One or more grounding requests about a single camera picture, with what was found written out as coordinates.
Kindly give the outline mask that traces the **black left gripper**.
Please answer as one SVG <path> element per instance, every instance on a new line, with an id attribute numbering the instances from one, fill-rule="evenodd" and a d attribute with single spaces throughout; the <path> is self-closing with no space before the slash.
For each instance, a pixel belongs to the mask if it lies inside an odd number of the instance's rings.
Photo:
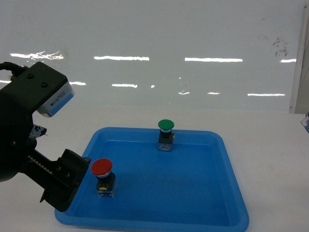
<path id="1" fill-rule="evenodd" d="M 91 159 L 65 149 L 62 156 L 51 161 L 33 150 L 29 135 L 33 128 L 32 114 L 47 101 L 47 90 L 37 84 L 8 84 L 0 90 L 0 180 L 14 177 L 24 162 L 24 174 L 43 189 L 41 202 L 46 201 L 59 212 L 70 207 L 89 168 Z"/>

